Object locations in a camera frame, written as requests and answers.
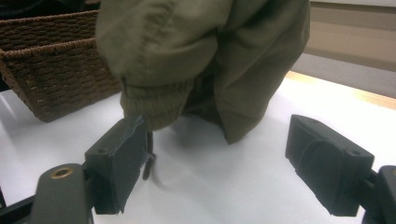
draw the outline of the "brown basket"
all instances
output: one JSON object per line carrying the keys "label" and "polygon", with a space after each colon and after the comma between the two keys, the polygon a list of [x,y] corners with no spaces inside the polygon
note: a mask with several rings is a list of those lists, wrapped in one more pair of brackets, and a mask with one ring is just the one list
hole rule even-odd
{"label": "brown basket", "polygon": [[120,91],[97,53],[96,15],[0,21],[3,80],[39,119],[52,121]]}

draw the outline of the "white table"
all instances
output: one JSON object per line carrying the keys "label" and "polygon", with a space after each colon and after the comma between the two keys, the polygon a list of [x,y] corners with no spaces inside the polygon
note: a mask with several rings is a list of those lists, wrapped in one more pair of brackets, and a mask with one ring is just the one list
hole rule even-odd
{"label": "white table", "polygon": [[[84,152],[122,117],[115,95],[51,123],[38,121],[12,91],[0,93],[0,186],[8,204],[35,193],[53,166],[84,162]],[[124,214],[95,223],[361,223],[332,217],[285,158],[291,114],[318,119],[375,154],[374,170],[396,164],[396,111],[350,92],[285,78],[265,118],[228,146],[220,129],[180,118],[154,134],[157,160],[139,180]]]}

